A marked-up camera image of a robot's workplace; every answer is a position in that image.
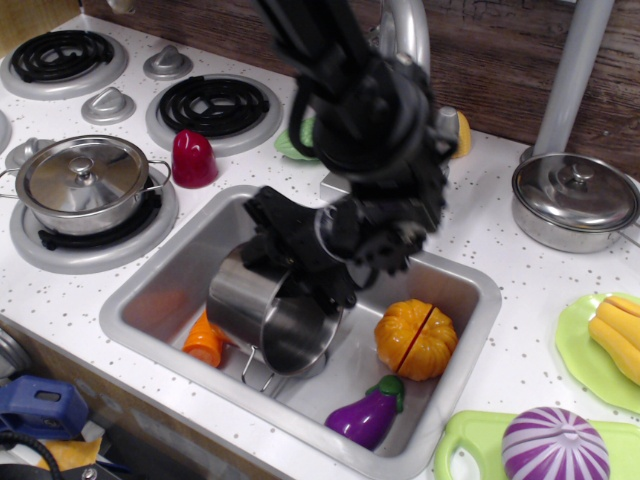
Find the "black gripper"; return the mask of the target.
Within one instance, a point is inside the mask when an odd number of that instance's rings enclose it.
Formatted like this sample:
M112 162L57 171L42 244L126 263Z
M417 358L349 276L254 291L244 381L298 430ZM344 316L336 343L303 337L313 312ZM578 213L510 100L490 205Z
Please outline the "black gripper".
M271 187L244 203L254 236L240 248L245 267L278 267L288 274L285 295L310 297L326 315L355 306L355 286L344 262L322 245L318 209L304 207Z

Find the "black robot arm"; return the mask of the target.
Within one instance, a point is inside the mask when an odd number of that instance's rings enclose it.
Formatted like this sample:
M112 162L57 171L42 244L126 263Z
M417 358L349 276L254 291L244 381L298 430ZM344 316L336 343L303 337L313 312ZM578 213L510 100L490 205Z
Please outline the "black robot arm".
M260 189L245 204L256 234L241 257L250 268L284 268L291 276L287 295L311 297L332 314L356 302L350 265L403 271L436 231L445 204L442 164L457 138L436 123L424 70L373 49L347 2L255 7L276 51L299 73L291 142L347 180L351 191L312 209Z

